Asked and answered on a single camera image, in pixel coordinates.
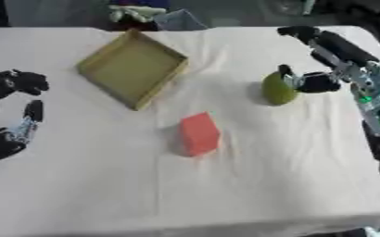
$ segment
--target red foam block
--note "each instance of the red foam block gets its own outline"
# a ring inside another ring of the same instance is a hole
[[[188,155],[198,156],[218,148],[220,133],[207,112],[182,119],[180,129]]]

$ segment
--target table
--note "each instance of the table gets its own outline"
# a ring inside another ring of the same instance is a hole
[[[380,58],[356,27],[330,27]],[[347,86],[266,106],[260,81],[282,63],[325,69],[275,28],[151,32],[187,70],[134,112],[74,66],[116,38],[94,29],[0,29],[0,70],[44,73],[45,121],[0,161],[0,235],[278,236],[380,224],[380,174]],[[28,95],[1,102],[17,124]],[[182,156],[177,123],[208,111],[218,151]]]

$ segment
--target robotic hand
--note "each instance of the robotic hand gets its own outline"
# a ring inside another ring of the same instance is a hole
[[[298,38],[312,48],[311,56],[331,72],[296,75],[288,65],[279,71],[284,82],[303,93],[335,92],[340,82],[351,82],[350,90],[373,136],[380,137],[380,61],[340,35],[314,27],[278,29],[281,35]]]
[[[0,72],[0,100],[14,92],[39,95],[49,89],[44,75],[18,70]],[[38,123],[43,121],[43,102],[34,100],[27,104],[23,121],[16,128],[0,129],[0,159],[24,150],[32,140]]]

